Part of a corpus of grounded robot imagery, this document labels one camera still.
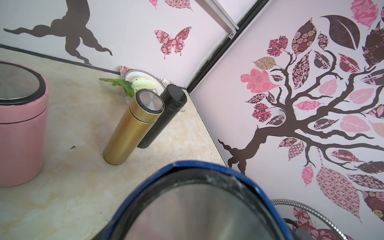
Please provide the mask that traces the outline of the black thermos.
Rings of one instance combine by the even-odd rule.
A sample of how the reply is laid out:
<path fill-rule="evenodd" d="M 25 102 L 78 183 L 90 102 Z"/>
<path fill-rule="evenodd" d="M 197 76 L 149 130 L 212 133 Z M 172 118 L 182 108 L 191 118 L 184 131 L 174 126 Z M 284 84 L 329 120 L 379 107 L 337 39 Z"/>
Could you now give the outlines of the black thermos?
<path fill-rule="evenodd" d="M 183 89 L 173 84 L 168 85 L 160 97 L 165 104 L 165 109 L 139 143 L 138 148 L 148 148 L 187 103 L 187 96 Z"/>

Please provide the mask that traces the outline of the blue thermos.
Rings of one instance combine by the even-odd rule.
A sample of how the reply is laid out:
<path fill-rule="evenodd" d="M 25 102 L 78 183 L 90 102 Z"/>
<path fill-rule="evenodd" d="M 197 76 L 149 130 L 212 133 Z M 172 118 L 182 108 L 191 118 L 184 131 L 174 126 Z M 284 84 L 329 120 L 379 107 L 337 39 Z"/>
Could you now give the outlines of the blue thermos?
<path fill-rule="evenodd" d="M 97 240 L 292 240 L 264 191 L 227 167 L 171 163 L 138 185 Z"/>

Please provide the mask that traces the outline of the gold thermos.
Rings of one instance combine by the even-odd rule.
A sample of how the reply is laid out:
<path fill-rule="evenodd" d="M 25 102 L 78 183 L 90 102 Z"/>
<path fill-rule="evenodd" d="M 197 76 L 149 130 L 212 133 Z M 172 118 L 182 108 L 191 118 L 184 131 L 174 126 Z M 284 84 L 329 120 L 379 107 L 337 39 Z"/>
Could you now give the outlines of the gold thermos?
<path fill-rule="evenodd" d="M 123 164 L 164 109 L 164 102 L 159 95 L 147 89 L 137 91 L 104 149 L 106 162 L 111 165 Z"/>

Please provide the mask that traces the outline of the pink thermos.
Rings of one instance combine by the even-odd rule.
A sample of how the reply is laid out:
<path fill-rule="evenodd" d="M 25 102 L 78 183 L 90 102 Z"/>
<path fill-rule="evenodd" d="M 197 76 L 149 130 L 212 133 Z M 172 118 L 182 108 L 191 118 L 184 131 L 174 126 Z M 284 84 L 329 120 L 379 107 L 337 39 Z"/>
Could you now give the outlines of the pink thermos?
<path fill-rule="evenodd" d="M 48 92 L 40 73 L 1 61 L 1 187 L 22 185 L 43 168 Z"/>

